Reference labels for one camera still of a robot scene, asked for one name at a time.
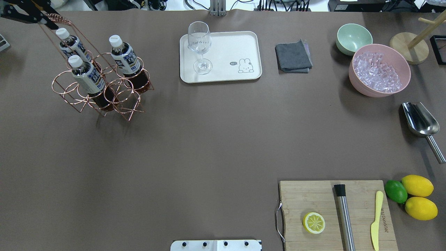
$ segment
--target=white bottle cap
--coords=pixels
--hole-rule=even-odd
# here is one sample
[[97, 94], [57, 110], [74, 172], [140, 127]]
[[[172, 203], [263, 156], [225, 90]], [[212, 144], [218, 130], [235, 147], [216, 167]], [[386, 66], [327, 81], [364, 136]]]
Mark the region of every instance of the white bottle cap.
[[60, 29], [56, 30], [56, 35], [60, 39], [66, 39], [67, 37], [70, 36], [70, 33], [65, 28], [60, 28]]
[[78, 68], [83, 64], [83, 61], [78, 55], [72, 55], [68, 58], [68, 63], [71, 65], [71, 67]]
[[110, 42], [111, 46], [113, 47], [119, 47], [122, 45], [122, 39], [118, 35], [111, 36], [108, 41]]

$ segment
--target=lemon slice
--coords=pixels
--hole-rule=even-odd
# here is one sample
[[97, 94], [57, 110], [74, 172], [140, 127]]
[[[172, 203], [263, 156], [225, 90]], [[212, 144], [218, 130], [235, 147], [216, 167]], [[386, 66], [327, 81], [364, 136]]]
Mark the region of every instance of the lemon slice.
[[312, 234], [320, 234], [325, 229], [325, 220], [322, 215], [311, 212], [305, 215], [303, 225], [308, 232]]

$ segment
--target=gray cloth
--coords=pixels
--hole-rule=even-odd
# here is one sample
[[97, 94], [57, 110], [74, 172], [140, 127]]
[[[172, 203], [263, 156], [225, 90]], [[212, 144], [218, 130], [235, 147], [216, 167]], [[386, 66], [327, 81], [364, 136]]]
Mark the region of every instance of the gray cloth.
[[301, 40], [297, 43], [276, 45], [279, 68], [285, 73], [309, 73], [313, 67], [308, 44]]

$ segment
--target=cutting board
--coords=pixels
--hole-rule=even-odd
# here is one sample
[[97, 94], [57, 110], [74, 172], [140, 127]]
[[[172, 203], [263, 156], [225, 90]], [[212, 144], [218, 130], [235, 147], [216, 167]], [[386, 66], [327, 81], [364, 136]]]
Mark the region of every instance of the cutting board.
[[[375, 194], [384, 193], [379, 247], [398, 251], [382, 180], [284, 180], [279, 184], [284, 218], [285, 251], [343, 251], [342, 225], [333, 185], [345, 184], [353, 240], [357, 251], [373, 251], [370, 225], [375, 220]], [[305, 214], [317, 212], [325, 219], [320, 234], [307, 232]]]

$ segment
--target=wooden mug tree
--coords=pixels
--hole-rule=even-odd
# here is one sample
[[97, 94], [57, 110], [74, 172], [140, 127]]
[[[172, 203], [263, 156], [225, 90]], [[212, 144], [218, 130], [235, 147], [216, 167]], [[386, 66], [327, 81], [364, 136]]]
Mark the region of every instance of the wooden mug tree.
[[[446, 5], [446, 2], [441, 0], [427, 0], [427, 2], [432, 5]], [[410, 32], [402, 32], [396, 34], [390, 39], [390, 47], [401, 53], [409, 64], [420, 64], [426, 60], [427, 56], [429, 55], [429, 48], [426, 41], [424, 41], [424, 38], [446, 20], [446, 10], [433, 21], [422, 17], [420, 17], [418, 20], [429, 24], [429, 26], [419, 35]]]

